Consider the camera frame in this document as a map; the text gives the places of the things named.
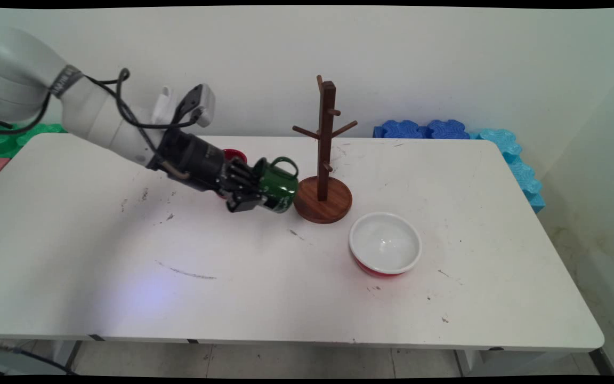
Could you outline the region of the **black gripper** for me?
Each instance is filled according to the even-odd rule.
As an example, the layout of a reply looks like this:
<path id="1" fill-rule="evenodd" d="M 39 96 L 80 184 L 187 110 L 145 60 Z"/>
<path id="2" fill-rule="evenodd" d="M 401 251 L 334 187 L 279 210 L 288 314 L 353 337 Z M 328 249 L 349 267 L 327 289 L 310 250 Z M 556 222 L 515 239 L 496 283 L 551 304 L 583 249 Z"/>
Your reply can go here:
<path id="1" fill-rule="evenodd" d="M 268 200 L 259 189 L 258 176 L 242 160 L 230 161 L 230 180 L 239 189 L 232 189 L 227 177 L 227 161 L 224 152 L 194 134 L 181 129 L 168 129 L 156 148 L 149 169 L 162 171 L 176 182 L 195 190 L 212 190 L 226 194 L 229 212 L 245 212 L 263 206 Z"/>

